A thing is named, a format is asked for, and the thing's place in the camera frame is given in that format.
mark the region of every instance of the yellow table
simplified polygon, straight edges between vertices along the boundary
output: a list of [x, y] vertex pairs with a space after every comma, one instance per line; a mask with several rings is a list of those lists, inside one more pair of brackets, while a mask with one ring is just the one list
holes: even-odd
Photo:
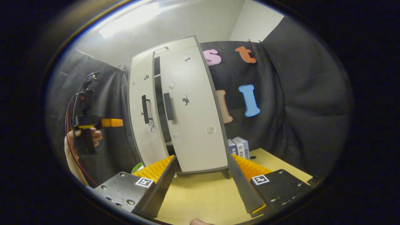
[[[263, 149], [250, 151], [251, 161], [276, 171], [284, 169], [303, 182], [312, 176], [278, 159]], [[188, 225], [199, 218], [216, 225], [229, 225], [251, 220], [231, 176], [226, 179], [219, 171], [199, 174], [179, 174], [172, 180], [158, 212], [159, 221]]]

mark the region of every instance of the cabinet leg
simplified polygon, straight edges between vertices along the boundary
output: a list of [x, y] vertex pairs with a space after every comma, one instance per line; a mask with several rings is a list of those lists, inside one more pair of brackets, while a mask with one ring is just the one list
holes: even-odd
[[223, 169], [223, 170], [221, 170], [221, 173], [224, 175], [224, 177], [226, 178], [226, 179], [229, 179], [230, 177], [229, 177], [229, 173], [228, 173], [228, 169]]

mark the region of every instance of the red cable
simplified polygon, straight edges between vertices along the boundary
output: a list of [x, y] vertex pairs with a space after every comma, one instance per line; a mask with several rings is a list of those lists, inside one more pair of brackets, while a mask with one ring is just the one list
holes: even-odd
[[[71, 104], [69, 104], [68, 105], [68, 109], [67, 109], [67, 130], [68, 130], [68, 132], [67, 132], [67, 138], [68, 138], [68, 140], [69, 140], [69, 142], [71, 143], [71, 139], [70, 139], [70, 128], [69, 128], [69, 123], [68, 123], [68, 120], [69, 120], [69, 114], [70, 114], [70, 106], [71, 106]], [[78, 161], [78, 159], [76, 158], [76, 152], [75, 152], [75, 148], [74, 147], [72, 147], [71, 148], [71, 151], [72, 151], [72, 157], [74, 157], [75, 158], [75, 161], [77, 162], [77, 164], [78, 164], [78, 166], [79, 166], [79, 168], [80, 168], [80, 170], [82, 170], [82, 172], [84, 172], [85, 174], [86, 174], [86, 176], [96, 185], [96, 186], [98, 186], [98, 184], [89, 176], [89, 174], [83, 169], [83, 167], [82, 167], [82, 165], [80, 164], [80, 162]]]

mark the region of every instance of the white cabinet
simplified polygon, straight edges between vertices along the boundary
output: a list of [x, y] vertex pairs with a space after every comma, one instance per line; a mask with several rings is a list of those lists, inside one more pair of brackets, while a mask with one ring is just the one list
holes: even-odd
[[[155, 104], [154, 76], [161, 79], [161, 100], [165, 110], [157, 109]], [[167, 118], [165, 126], [168, 130], [164, 132], [171, 136], [182, 172], [227, 168], [228, 146], [221, 111], [195, 37], [169, 42], [135, 56], [129, 82], [133, 132], [146, 166], [168, 156], [158, 114], [160, 110], [166, 112], [163, 116]], [[148, 131], [145, 115], [140, 115], [143, 95], [146, 96], [153, 131]]]

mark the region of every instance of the white wall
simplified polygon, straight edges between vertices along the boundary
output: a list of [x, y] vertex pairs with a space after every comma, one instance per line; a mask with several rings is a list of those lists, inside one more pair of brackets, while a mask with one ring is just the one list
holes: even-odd
[[98, 30], [82, 35], [72, 47], [118, 67], [168, 41], [196, 35], [199, 42], [229, 40], [244, 0], [153, 0], [161, 14], [129, 30], [104, 38]]
[[282, 18], [282, 14], [261, 3], [245, 0], [229, 40], [263, 41]]

